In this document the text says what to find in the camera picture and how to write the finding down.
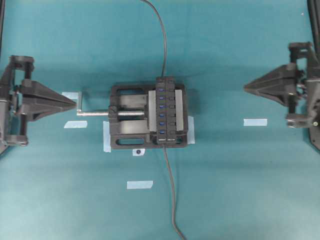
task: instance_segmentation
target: black cable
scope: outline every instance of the black cable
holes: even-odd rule
[[[166,62],[167,62],[167,35],[166,35],[166,31],[165,31],[165,26],[164,23],[161,20],[161,17],[157,11],[157,9],[155,8],[155,6],[152,5],[151,2],[147,1],[147,0],[140,0],[142,2],[145,2],[146,4],[148,4],[155,12],[155,14],[157,15],[160,25],[161,25],[161,30],[162,30],[162,34],[163,34],[163,64],[162,64],[162,71],[161,71],[161,77],[163,77],[165,75],[165,69],[166,69]],[[172,226],[174,228],[174,230],[176,231],[176,233],[180,236],[180,238],[182,240],[186,240],[185,236],[183,235],[183,233],[180,231],[180,229],[177,227],[176,224],[176,191],[175,191],[175,181],[174,181],[174,177],[172,176],[172,172],[171,172],[171,167],[169,164],[169,160],[168,160],[168,155],[167,155],[167,150],[166,150],[166,146],[163,145],[163,153],[164,153],[164,158],[165,158],[165,162],[166,162],[166,166],[168,168],[168,172],[169,172],[169,177],[170,177],[170,183],[171,183],[171,192],[172,192],[172,214],[171,214],[171,222],[172,222]]]
[[[172,214],[171,214],[171,221],[172,221],[172,225],[174,230],[176,231],[176,233],[180,236],[180,238],[182,240],[186,240],[184,234],[180,231],[180,229],[177,227],[176,225],[176,193],[175,193],[175,182],[174,182],[174,177],[172,176],[172,172],[171,172],[171,167],[169,164],[169,160],[168,160],[168,154],[167,154],[167,150],[166,150],[166,146],[163,145],[163,153],[164,153],[164,158],[165,158],[165,162],[166,162],[166,167],[168,168],[168,172],[169,172],[169,176],[170,176],[170,183],[171,183],[171,192],[172,192]]]
[[[161,30],[162,30],[162,34],[163,34],[163,64],[162,64],[162,71],[161,71],[161,77],[163,77],[165,75],[165,69],[166,69],[166,62],[167,62],[167,35],[166,35],[166,31],[165,31],[165,26],[164,23],[161,20],[161,17],[157,11],[157,9],[155,8],[155,6],[152,5],[151,2],[147,1],[147,0],[140,0],[146,4],[148,4],[153,11],[155,12],[155,14],[157,15],[160,25],[161,25]]]
[[[4,29],[6,0],[0,0],[0,56],[2,52],[2,34]]]
[[[308,0],[308,11],[313,35],[313,45],[316,54],[320,54],[320,1],[319,0]]]

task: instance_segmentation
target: cable cord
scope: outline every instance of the cable cord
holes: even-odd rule
[[[168,168],[168,172],[169,172],[169,176],[170,176],[170,183],[171,183],[171,192],[172,192],[172,215],[171,215],[171,221],[172,221],[172,225],[173,225],[173,228],[176,231],[176,233],[180,236],[180,238],[182,240],[186,240],[186,237],[184,236],[184,234],[180,231],[180,229],[176,225],[175,182],[174,182],[174,177],[172,176],[171,167],[170,167],[170,164],[169,164],[168,154],[167,154],[167,150],[166,150],[166,146],[165,145],[163,145],[163,153],[164,153],[166,167]]]
[[[159,15],[157,9],[155,8],[155,6],[153,6],[152,3],[147,0],[140,0],[140,1],[148,4],[153,9],[153,11],[157,15],[159,22],[160,22],[160,25],[161,25],[161,30],[162,30],[162,34],[163,34],[163,50],[164,50],[163,64],[162,64],[162,71],[161,71],[161,77],[163,77],[165,75],[165,69],[166,69],[166,63],[167,63],[167,34],[166,34],[165,26],[161,20],[161,17]]]
[[[161,77],[163,77],[165,75],[165,69],[166,69],[166,63],[167,63],[167,35],[166,35],[166,31],[165,31],[165,26],[164,26],[164,23],[161,20],[161,17],[159,15],[157,9],[155,8],[155,6],[153,6],[152,3],[147,1],[147,0],[140,0],[140,1],[148,4],[153,9],[153,11],[157,15],[157,17],[159,19],[159,22],[160,22],[160,25],[161,25],[161,30],[162,30],[162,34],[163,34],[163,50],[164,50],[164,53],[163,53],[163,64],[162,64],[162,71],[161,71]],[[172,192],[171,222],[172,222],[172,226],[173,226],[174,230],[176,231],[176,233],[180,236],[180,238],[182,240],[186,240],[184,234],[180,231],[180,229],[176,225],[175,181],[174,181],[174,177],[172,176],[171,167],[170,167],[170,164],[169,164],[168,154],[167,154],[167,150],[166,150],[166,146],[165,145],[163,145],[163,153],[164,153],[166,167],[168,168],[168,172],[169,172],[169,176],[170,176],[170,183],[171,183],[171,192]]]

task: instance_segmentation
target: light blue tape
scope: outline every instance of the light blue tape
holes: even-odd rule
[[[77,92],[63,91],[62,95],[67,97],[68,99],[78,99],[78,93]]]
[[[243,119],[244,127],[266,127],[268,126],[267,118],[244,118]]]
[[[188,144],[195,144],[195,120],[193,116],[188,116],[188,133],[187,133],[187,140]]]
[[[88,126],[87,121],[67,121],[64,125],[65,129],[85,129]]]
[[[126,189],[150,189],[154,181],[127,181]]]
[[[111,153],[110,129],[108,121],[103,121],[103,151],[106,153]]]

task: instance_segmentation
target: masking tape strip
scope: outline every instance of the masking tape strip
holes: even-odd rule
[[[103,121],[103,151],[106,153],[111,153],[110,129],[108,121]]]
[[[196,138],[195,138],[195,120],[193,116],[188,116],[188,133],[187,133],[187,139],[188,144],[195,144]]]
[[[266,127],[268,126],[268,119],[267,118],[261,118],[261,119],[243,119],[243,126],[244,127]]]
[[[78,93],[77,92],[63,91],[61,95],[67,97],[68,99],[78,99]]]
[[[132,156],[140,157],[140,156],[145,155],[145,152],[146,152],[145,148],[132,149]]]
[[[88,126],[87,121],[67,121],[64,125],[65,129],[85,129]]]
[[[127,181],[126,189],[151,189],[154,181]]]

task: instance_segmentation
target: teal surface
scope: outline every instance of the teal surface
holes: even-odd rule
[[[288,43],[312,41],[307,1],[152,2],[166,74],[185,83],[195,122],[196,144],[168,150],[178,226],[190,240],[318,240],[319,152],[286,127],[284,107],[243,91],[288,62]],[[138,0],[7,0],[0,67],[33,56],[33,80],[103,109],[112,85],[161,74],[162,41]],[[88,127],[64,129],[76,120]],[[72,110],[29,124],[29,146],[0,159],[1,240],[178,239],[163,152],[103,152],[103,120]],[[153,187],[126,189],[144,180]]]

